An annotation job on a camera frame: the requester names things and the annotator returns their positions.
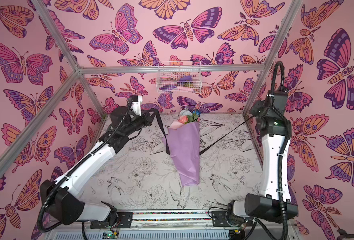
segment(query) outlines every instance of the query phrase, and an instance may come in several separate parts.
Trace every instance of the purple item in basket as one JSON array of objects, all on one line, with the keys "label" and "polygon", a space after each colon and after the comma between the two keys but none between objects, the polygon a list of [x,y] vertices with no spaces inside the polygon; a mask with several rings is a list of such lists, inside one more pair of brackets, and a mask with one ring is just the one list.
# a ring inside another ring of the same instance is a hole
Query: purple item in basket
[{"label": "purple item in basket", "polygon": [[182,78],[179,79],[179,82],[191,82],[191,81],[193,81],[191,75],[185,76],[185,77],[182,77]]},{"label": "purple item in basket", "polygon": [[200,182],[200,125],[189,122],[174,130],[168,129],[170,157],[178,170],[182,186]]}]

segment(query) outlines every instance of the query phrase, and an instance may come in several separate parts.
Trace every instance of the wire basket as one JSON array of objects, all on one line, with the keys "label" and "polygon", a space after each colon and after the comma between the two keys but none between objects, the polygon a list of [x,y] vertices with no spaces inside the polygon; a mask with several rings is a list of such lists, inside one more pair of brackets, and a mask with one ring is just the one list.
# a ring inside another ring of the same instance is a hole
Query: wire basket
[{"label": "wire basket", "polygon": [[202,75],[201,62],[179,61],[180,65],[173,66],[172,61],[158,62],[156,87],[158,93],[201,93]]}]

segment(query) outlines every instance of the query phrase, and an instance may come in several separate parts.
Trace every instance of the bird drawing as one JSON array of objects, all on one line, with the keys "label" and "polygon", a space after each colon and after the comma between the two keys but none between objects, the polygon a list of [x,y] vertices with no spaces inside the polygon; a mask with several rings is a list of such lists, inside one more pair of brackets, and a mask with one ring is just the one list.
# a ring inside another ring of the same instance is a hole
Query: bird drawing
[{"label": "bird drawing", "polygon": [[122,182],[123,184],[126,185],[126,183],[124,181],[122,181],[121,179],[118,179],[116,177],[111,177],[110,179],[108,179],[106,181],[110,183],[109,186],[107,186],[107,193],[109,194],[110,200],[112,200],[113,188],[116,188],[118,190],[118,192],[120,193],[120,196],[121,196],[121,191],[122,191],[122,193],[124,193],[123,189],[118,185],[119,182]]},{"label": "bird drawing", "polygon": [[222,179],[223,180],[226,180],[228,181],[227,179],[221,177],[221,176],[218,176],[218,175],[215,175],[215,174],[212,174],[210,177],[209,177],[210,180],[212,180],[212,186],[214,188],[214,190],[216,191],[216,193],[218,195],[220,195],[220,197],[225,200],[222,196],[222,194],[220,194],[220,189],[222,189],[221,187],[223,187],[229,194],[229,190],[232,191],[228,186],[226,186],[223,182],[222,182]]},{"label": "bird drawing", "polygon": [[177,208],[184,209],[186,207],[186,205],[188,204],[188,200],[189,200],[189,196],[190,196],[190,188],[189,188],[188,196],[185,197],[184,188],[181,186],[180,182],[179,182],[179,185],[180,185],[180,194],[178,195],[173,191],[173,189],[171,189],[170,182],[169,182],[170,195],[174,201],[178,202]]}]

